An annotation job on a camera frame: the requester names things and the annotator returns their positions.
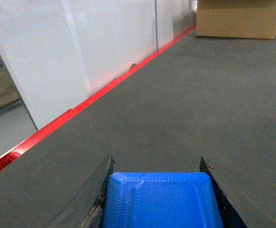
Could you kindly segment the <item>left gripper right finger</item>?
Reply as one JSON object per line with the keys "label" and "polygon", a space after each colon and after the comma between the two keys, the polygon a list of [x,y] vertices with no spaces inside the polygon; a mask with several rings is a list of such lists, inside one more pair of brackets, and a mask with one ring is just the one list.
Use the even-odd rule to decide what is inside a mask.
{"label": "left gripper right finger", "polygon": [[265,228],[266,217],[220,169],[202,156],[200,172],[210,176],[223,226],[226,228]]}

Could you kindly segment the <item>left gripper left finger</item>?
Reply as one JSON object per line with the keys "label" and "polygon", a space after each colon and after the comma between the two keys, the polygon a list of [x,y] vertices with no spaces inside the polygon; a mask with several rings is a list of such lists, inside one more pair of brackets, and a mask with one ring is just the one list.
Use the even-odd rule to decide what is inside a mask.
{"label": "left gripper left finger", "polygon": [[47,228],[101,228],[114,159],[107,154],[66,206],[46,225]]}

